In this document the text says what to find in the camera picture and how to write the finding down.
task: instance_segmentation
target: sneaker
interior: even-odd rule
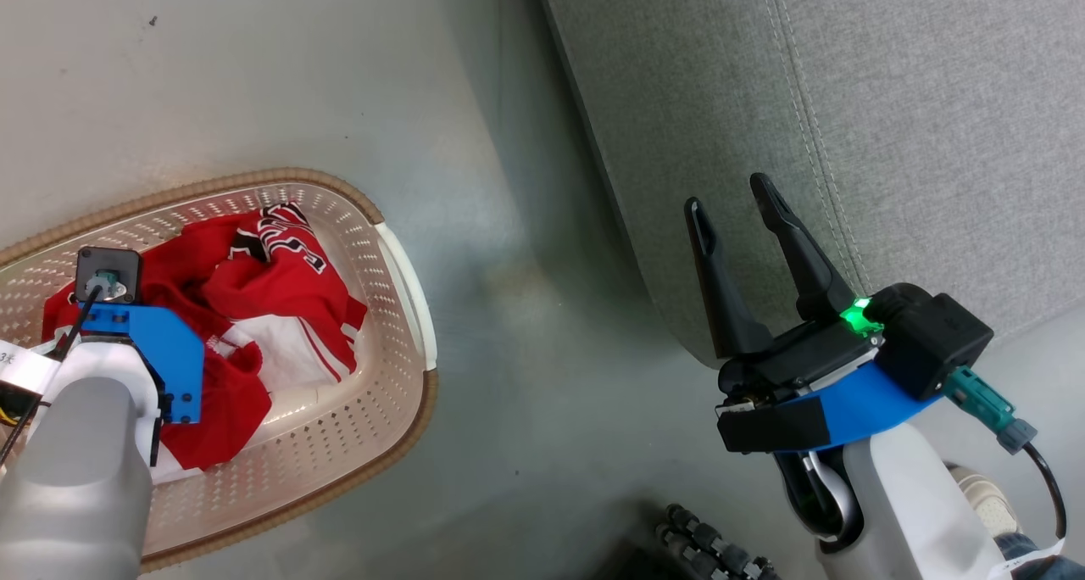
[[[1023,532],[1006,494],[990,478],[961,465],[946,464],[946,467],[992,538]]]

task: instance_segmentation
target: teal cable connector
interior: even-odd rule
[[[117,271],[95,271],[93,278],[89,279],[87,282],[87,294],[94,289],[97,286],[102,287],[102,295],[99,298],[113,299],[117,297]]]
[[[1034,426],[1013,416],[1016,407],[969,368],[957,368],[946,378],[942,394],[961,411],[980,418],[1010,455],[1014,455],[1036,436]]]

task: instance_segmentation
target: concrete floor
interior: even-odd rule
[[[151,578],[592,578],[671,500],[822,577],[640,287],[538,0],[0,0],[0,243],[312,167],[383,209],[436,322],[437,412],[406,460]]]

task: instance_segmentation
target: plastic basket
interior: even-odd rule
[[[154,490],[143,570],[209,553],[357,487],[425,429],[437,394],[433,322],[406,253],[369,198],[327,173],[282,168],[186,185],[103,210],[0,252],[0,337],[35,345],[46,298],[82,245],[143,252],[187,223],[294,201],[353,295],[369,307],[358,369],[335,386],[280,391],[233,461]]]

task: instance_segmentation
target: basket rim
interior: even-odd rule
[[[103,228],[103,225],[108,225],[110,223],[117,223],[117,221],[127,220],[129,217],[139,216],[139,214],[162,208],[162,206],[173,205],[173,203],[193,201],[193,198],[201,198],[213,194],[229,193],[230,190],[248,189],[248,186],[290,182],[322,185],[324,189],[335,191],[349,202],[355,203],[366,217],[366,220],[369,220],[369,223],[376,225],[384,221],[384,214],[381,212],[381,209],[376,208],[376,205],[373,205],[372,201],[369,201],[366,194],[333,175],[323,173],[323,171],[311,168],[267,168],[250,171],[248,173],[238,173],[188,183],[187,185],[178,186],[178,189],[163,190],[159,193],[148,194],[143,197],[120,203],[120,205],[113,206],[113,208],[105,208],[98,212],[89,214],[89,216],[76,218],[76,220],[68,221],[68,223],[50,228],[46,232],[39,232],[37,235],[29,236],[27,240],[3,248],[3,250],[0,250],[0,268],[10,267],[11,263],[18,262],[20,259],[29,258],[29,256],[46,250],[51,245],[74,240],[76,236],[85,235],[85,233],[91,232],[93,229]]]
[[[248,173],[208,179],[208,181],[188,183],[187,185],[178,186],[178,189],[149,194],[135,198],[135,201],[120,203],[113,206],[113,208],[105,208],[98,212],[89,214],[89,216],[76,218],[76,220],[68,221],[68,223],[50,228],[46,232],[39,232],[38,235],[29,236],[27,240],[3,248],[3,250],[0,250],[0,268],[10,267],[10,265],[18,262],[21,259],[29,258],[29,256],[46,250],[46,248],[52,245],[66,243],[66,241],[85,235],[85,233],[91,232],[93,229],[104,228],[104,225],[127,220],[129,217],[139,216],[139,214],[148,212],[148,210],[162,208],[162,206],[174,205],[174,203],[183,201],[194,201],[194,198],[213,194],[229,193],[231,190],[252,189],[252,186],[268,185],[269,183],[310,183],[310,185],[320,185],[323,189],[341,194],[354,203],[361,210],[366,220],[369,220],[369,223],[376,225],[384,221],[381,210],[376,208],[376,205],[373,205],[372,201],[369,201],[366,194],[335,176],[308,168],[269,168],[250,171]],[[142,560],[141,572],[146,573],[177,565],[263,533],[331,502],[331,500],[373,478],[378,473],[392,467],[392,465],[407,455],[408,451],[418,443],[426,425],[430,424],[437,399],[437,387],[438,376],[436,369],[422,372],[422,400],[418,413],[414,414],[414,418],[406,433],[404,433],[404,436],[395,444],[392,444],[391,449],[381,453],[380,456],[369,461],[367,464],[360,465],[337,480],[333,480],[320,489],[310,491],[272,512],[259,515],[254,519],[204,538],[146,555]]]

